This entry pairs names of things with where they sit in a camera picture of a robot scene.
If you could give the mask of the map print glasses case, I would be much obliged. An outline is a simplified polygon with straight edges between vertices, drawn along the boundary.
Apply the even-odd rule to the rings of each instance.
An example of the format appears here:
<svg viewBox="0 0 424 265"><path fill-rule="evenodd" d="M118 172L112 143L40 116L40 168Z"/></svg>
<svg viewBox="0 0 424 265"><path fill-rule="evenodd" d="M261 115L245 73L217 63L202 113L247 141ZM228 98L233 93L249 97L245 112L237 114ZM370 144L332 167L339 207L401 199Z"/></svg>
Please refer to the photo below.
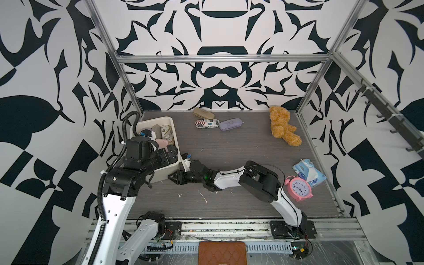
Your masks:
<svg viewBox="0 0 424 265"><path fill-rule="evenodd" d="M170 125L162 125L161 126L161 137L163 140L168 141L169 145L174 145L174 134L172 127Z"/></svg>

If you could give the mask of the newspaper print case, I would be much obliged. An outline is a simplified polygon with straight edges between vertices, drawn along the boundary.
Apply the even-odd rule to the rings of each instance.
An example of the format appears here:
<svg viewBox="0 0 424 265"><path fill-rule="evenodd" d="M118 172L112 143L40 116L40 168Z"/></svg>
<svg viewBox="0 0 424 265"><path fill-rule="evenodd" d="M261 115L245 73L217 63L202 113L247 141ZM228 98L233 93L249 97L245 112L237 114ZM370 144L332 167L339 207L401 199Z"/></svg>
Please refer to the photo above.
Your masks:
<svg viewBox="0 0 424 265"><path fill-rule="evenodd" d="M217 119L200 119L196 120L194 125L198 129L215 129L218 128L220 121Z"/></svg>

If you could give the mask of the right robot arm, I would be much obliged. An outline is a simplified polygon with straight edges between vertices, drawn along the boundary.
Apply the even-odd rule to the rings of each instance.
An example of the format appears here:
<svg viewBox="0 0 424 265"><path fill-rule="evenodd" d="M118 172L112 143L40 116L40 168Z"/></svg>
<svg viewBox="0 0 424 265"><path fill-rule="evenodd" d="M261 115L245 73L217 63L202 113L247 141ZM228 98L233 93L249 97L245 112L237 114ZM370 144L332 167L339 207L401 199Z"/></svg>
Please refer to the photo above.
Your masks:
<svg viewBox="0 0 424 265"><path fill-rule="evenodd" d="M239 169L221 171L194 160L189 170L179 170L168 175L168 179L177 185L201 183L211 192L243 187L260 201L270 203L291 229L306 232L308 217L287 197L278 174L256 162L247 161Z"/></svg>

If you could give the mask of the purple case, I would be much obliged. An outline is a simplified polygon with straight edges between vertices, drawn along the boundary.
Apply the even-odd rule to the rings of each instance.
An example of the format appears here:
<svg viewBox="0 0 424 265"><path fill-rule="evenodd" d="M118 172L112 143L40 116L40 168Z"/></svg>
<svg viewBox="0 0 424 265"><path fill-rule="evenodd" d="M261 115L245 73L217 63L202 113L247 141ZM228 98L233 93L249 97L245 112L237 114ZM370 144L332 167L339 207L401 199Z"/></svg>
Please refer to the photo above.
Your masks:
<svg viewBox="0 0 424 265"><path fill-rule="evenodd" d="M243 123L244 122L240 118L229 119L221 121L219 123L219 129L221 131L229 131L241 127Z"/></svg>

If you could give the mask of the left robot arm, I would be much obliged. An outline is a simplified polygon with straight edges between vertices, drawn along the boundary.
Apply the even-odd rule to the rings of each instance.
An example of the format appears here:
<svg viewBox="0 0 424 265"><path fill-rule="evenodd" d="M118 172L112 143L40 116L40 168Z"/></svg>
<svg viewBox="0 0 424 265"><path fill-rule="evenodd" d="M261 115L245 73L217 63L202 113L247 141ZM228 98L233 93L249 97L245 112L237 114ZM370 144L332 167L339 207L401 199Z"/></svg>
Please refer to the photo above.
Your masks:
<svg viewBox="0 0 424 265"><path fill-rule="evenodd" d="M149 242L162 236L165 217L157 212L142 216L136 231L121 245L124 226L142 185L151 186L156 170L176 163L178 149L141 136L126 139L113 163L100 177L99 220L82 261L84 265L133 265Z"/></svg>

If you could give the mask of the pink case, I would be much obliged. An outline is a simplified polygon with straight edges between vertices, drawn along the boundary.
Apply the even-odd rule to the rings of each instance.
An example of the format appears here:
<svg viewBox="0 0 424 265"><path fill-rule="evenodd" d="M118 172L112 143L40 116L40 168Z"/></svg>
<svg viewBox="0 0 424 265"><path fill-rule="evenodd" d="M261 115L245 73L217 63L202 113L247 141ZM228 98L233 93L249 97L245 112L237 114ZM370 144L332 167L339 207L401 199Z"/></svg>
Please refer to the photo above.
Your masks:
<svg viewBox="0 0 424 265"><path fill-rule="evenodd" d="M168 140L156 139L155 141L158 144L158 149L166 149L167 150L167 146L169 145Z"/></svg>

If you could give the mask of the grey fabric case horizontal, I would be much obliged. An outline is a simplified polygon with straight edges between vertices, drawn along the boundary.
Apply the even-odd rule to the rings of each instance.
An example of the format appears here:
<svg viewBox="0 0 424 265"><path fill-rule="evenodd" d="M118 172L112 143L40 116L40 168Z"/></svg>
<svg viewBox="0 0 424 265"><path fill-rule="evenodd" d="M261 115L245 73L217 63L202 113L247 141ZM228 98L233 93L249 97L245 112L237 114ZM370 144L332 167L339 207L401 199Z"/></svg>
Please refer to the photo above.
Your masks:
<svg viewBox="0 0 424 265"><path fill-rule="evenodd" d="M157 139L161 139L162 138L162 132L161 132L161 127L158 124L155 124L152 128L151 128L152 132L155 133L155 136Z"/></svg>

